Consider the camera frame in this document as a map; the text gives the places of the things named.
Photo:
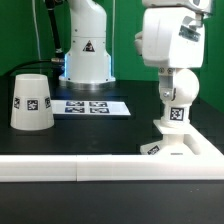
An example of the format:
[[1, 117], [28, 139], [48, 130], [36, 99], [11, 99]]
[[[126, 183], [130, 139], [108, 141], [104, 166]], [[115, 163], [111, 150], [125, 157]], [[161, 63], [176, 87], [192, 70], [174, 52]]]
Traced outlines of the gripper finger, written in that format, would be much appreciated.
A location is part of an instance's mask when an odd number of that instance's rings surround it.
[[174, 98], [174, 68], [160, 67], [158, 70], [159, 93], [162, 101], [172, 101]]

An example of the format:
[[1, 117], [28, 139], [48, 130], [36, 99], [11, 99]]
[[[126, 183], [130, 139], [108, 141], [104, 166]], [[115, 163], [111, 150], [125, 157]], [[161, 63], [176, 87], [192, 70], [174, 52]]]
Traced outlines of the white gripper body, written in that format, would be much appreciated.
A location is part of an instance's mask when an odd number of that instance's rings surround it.
[[185, 7], [148, 8], [142, 31], [135, 38], [149, 67], [199, 68], [203, 63], [205, 27], [196, 27], [196, 14]]

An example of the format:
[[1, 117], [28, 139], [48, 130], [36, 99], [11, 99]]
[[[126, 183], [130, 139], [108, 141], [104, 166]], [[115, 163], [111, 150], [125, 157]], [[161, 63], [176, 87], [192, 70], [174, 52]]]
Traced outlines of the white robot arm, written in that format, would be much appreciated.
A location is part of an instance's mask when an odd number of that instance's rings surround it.
[[[106, 51], [104, 9], [93, 0], [68, 0], [71, 15], [71, 47], [65, 55], [61, 85], [98, 89], [115, 81], [111, 57]], [[160, 97], [174, 99], [174, 74], [202, 65], [208, 0], [142, 0], [146, 7], [142, 31], [135, 36], [144, 64], [158, 67]]]

